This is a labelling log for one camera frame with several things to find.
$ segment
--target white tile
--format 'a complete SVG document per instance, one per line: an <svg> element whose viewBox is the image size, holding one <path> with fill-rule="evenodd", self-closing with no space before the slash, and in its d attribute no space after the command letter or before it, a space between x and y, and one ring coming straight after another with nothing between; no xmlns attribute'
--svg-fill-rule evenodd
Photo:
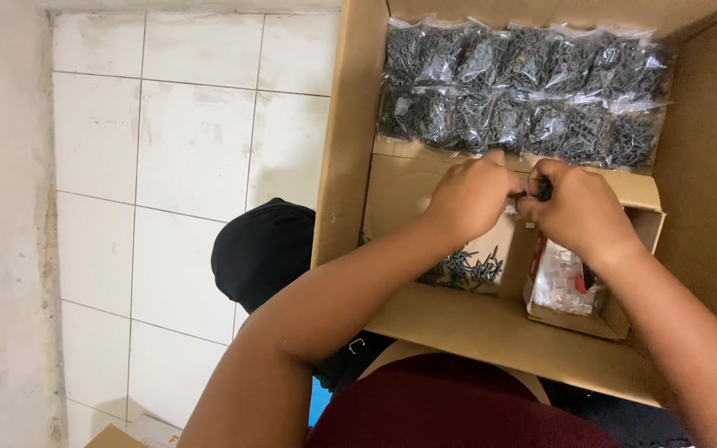
<svg viewBox="0 0 717 448"><path fill-rule="evenodd" d="M62 298L129 317L134 206L57 192Z"/></svg>
<svg viewBox="0 0 717 448"><path fill-rule="evenodd" d="M140 81L54 74L57 189L134 203Z"/></svg>
<svg viewBox="0 0 717 448"><path fill-rule="evenodd" d="M339 15L269 15L259 88L331 95Z"/></svg>
<svg viewBox="0 0 717 448"><path fill-rule="evenodd" d="M248 312L242 308L242 305L235 305L236 310L234 311L234 336L237 336L237 332L240 331L245 320L248 319Z"/></svg>
<svg viewBox="0 0 717 448"><path fill-rule="evenodd" d="M145 14L57 16L54 69L139 78L145 20Z"/></svg>
<svg viewBox="0 0 717 448"><path fill-rule="evenodd" d="M62 300L65 394L126 418L129 320Z"/></svg>
<svg viewBox="0 0 717 448"><path fill-rule="evenodd" d="M166 329L231 343L234 302L212 274L220 222L137 208L132 317Z"/></svg>
<svg viewBox="0 0 717 448"><path fill-rule="evenodd" d="M280 197L314 208L330 99L259 92L248 209Z"/></svg>
<svg viewBox="0 0 717 448"><path fill-rule="evenodd" d="M150 13L143 77L256 88L264 15Z"/></svg>
<svg viewBox="0 0 717 448"><path fill-rule="evenodd" d="M154 415L184 428L225 346L134 321L129 420Z"/></svg>
<svg viewBox="0 0 717 448"><path fill-rule="evenodd" d="M144 81L137 203L219 221L242 214L255 94Z"/></svg>
<svg viewBox="0 0 717 448"><path fill-rule="evenodd" d="M126 429L126 420L116 419L84 404L66 400L65 406L68 409L68 448L85 448L87 443L111 424L121 430Z"/></svg>

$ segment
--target right hand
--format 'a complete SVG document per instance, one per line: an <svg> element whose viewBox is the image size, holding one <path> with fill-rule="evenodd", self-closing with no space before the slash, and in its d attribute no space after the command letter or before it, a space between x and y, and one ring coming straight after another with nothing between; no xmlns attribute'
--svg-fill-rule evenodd
<svg viewBox="0 0 717 448"><path fill-rule="evenodd" d="M539 202L535 196L539 180L545 177L554 190L549 201ZM528 196L516 203L517 211L592 268L645 249L601 175L542 158L533 167L527 188Z"/></svg>

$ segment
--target forearm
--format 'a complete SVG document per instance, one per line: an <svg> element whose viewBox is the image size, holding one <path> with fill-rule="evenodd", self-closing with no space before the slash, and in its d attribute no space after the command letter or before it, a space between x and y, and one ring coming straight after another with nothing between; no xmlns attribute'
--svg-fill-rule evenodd
<svg viewBox="0 0 717 448"><path fill-rule="evenodd" d="M314 268L252 316L264 343L307 362L355 336L405 284L449 255L451 238L423 217L383 239Z"/></svg>
<svg viewBox="0 0 717 448"><path fill-rule="evenodd" d="M646 250L597 271L672 386L696 443L717 447L717 317Z"/></svg>

